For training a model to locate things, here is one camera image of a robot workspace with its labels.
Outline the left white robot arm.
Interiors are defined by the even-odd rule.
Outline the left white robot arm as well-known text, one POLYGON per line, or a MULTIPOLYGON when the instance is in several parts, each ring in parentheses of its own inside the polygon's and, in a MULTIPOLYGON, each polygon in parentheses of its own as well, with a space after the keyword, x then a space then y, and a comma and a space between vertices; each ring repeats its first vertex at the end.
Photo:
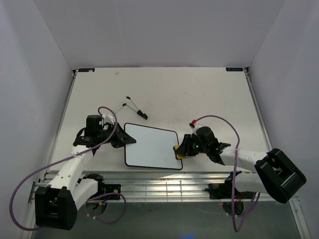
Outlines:
POLYGON ((71 159, 46 186, 38 187, 35 192, 35 224, 70 230, 78 210, 87 201, 120 199, 120 192, 111 190, 102 175, 82 176, 82 173, 101 145, 109 143, 113 148, 121 148, 136 142, 118 123, 104 122, 100 115, 87 116, 86 126, 78 131, 73 142, 71 159))

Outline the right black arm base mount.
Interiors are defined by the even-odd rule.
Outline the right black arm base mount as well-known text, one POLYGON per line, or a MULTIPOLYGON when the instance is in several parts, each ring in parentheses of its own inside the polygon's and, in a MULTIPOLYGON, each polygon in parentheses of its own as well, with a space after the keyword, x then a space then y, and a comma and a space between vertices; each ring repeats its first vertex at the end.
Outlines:
POLYGON ((231 199, 232 184, 210 183, 204 191, 209 193, 210 199, 231 199))

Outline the small black-framed whiteboard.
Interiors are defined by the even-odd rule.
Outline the small black-framed whiteboard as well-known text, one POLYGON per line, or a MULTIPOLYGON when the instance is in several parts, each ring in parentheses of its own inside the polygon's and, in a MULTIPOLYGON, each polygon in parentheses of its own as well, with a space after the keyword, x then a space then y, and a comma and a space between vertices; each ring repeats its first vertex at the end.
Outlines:
POLYGON ((182 161, 175 158, 173 147, 179 145, 175 131, 126 123, 125 132, 136 140, 125 146, 128 167, 181 170, 182 161))

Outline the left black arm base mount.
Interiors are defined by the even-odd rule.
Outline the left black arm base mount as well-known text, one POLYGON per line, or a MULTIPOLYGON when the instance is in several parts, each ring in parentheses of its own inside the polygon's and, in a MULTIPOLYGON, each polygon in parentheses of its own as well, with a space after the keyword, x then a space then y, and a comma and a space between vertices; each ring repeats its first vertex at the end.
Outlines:
MULTIPOLYGON (((121 184, 104 184, 102 186, 102 193, 103 194, 110 194, 110 193, 120 193, 121 192, 121 184)), ((107 200, 119 200, 119 195, 107 195, 101 198, 103 201, 107 200)))

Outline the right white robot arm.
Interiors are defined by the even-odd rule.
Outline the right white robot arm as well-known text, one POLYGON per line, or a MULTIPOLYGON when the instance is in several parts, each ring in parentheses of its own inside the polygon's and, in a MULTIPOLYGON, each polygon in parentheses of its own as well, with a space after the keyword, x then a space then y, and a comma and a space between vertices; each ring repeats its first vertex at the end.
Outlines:
POLYGON ((247 172, 237 172, 225 180, 225 192, 231 198, 244 192, 270 195, 279 203, 286 203, 306 183, 301 170, 280 149, 257 152, 236 149, 229 143, 219 142, 207 126, 193 126, 180 145, 173 147, 176 159, 205 154, 212 162, 237 166, 247 172))

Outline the yellow black whiteboard eraser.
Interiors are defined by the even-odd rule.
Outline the yellow black whiteboard eraser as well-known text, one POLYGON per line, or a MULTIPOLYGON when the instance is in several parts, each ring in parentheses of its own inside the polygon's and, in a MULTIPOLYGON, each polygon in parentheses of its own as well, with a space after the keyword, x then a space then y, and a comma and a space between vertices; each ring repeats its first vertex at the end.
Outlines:
POLYGON ((173 147, 173 151, 174 151, 174 155, 175 155, 175 159, 176 159, 176 160, 182 160, 182 159, 184 159, 184 156, 179 153, 179 150, 178 150, 179 148, 180 148, 179 145, 175 145, 175 146, 173 147))

